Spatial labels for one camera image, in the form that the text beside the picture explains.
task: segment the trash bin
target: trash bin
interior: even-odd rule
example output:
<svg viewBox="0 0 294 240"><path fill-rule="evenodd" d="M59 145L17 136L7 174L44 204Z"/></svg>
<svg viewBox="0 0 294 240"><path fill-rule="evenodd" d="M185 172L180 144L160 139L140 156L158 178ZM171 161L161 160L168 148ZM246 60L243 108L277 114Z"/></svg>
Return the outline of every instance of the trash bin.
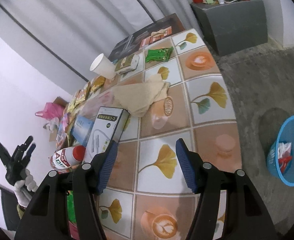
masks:
<svg viewBox="0 0 294 240"><path fill-rule="evenodd" d="M278 144L280 142L288 143L291 142L291 156L288 167L284 174L281 173L278 163ZM271 146L267 156L267 168L269 172L281 179L281 181L287 186L294 187L294 115L289 117L281 126L277 136L277 140Z"/></svg>

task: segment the gray cabinet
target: gray cabinet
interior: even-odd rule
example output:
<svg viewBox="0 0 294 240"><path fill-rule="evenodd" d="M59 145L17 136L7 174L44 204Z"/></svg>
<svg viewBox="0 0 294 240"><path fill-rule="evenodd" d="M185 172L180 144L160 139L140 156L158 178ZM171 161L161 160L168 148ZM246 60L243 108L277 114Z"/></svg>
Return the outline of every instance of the gray cabinet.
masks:
<svg viewBox="0 0 294 240"><path fill-rule="evenodd" d="M224 56L268 41L262 0L225 4L192 3L204 39Z"/></svg>

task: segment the table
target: table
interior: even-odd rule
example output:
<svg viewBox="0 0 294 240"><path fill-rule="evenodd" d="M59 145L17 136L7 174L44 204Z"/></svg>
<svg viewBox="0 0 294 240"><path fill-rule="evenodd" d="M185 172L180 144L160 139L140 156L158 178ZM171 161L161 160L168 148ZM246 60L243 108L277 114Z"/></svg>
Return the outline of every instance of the table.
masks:
<svg viewBox="0 0 294 240"><path fill-rule="evenodd" d="M204 39L220 56L268 42L262 0L192 3L191 8Z"/></svg>
<svg viewBox="0 0 294 240"><path fill-rule="evenodd" d="M148 49L170 46L175 49L168 62L144 63ZM144 82L159 69L163 80L170 82L166 99L155 102L143 118L129 117L107 188L96 201L99 218L111 240L185 239L199 196L186 185L176 140L183 138L190 150L221 170L240 169L234 110L220 71L196 30L156 42L139 58L135 71L107 81L79 113L111 106L113 89ZM166 102L172 108L165 113ZM215 238L221 236L225 208L222 191Z"/></svg>

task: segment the concrete floor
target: concrete floor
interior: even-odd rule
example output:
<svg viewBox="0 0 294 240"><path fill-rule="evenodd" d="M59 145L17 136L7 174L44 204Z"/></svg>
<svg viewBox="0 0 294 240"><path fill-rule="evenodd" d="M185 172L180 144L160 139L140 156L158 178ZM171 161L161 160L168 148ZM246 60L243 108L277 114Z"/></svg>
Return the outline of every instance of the concrete floor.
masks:
<svg viewBox="0 0 294 240"><path fill-rule="evenodd" d="M269 174L265 156L283 121L294 115L294 48L269 41L224 57L211 52L233 102L243 169L285 234L294 223L294 187Z"/></svg>

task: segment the white glove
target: white glove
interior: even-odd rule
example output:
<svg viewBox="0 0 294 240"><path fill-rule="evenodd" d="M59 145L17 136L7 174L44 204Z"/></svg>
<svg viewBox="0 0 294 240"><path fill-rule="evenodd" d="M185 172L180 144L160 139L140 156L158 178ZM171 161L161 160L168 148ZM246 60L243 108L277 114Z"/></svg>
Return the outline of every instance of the white glove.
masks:
<svg viewBox="0 0 294 240"><path fill-rule="evenodd" d="M28 169L24 170L27 177L25 180L19 180L15 183L15 195L18 200L18 204L26 208L30 202L30 196L25 195L22 191L22 187L26 185L28 191L36 192L38 189L34 177L30 174Z"/></svg>

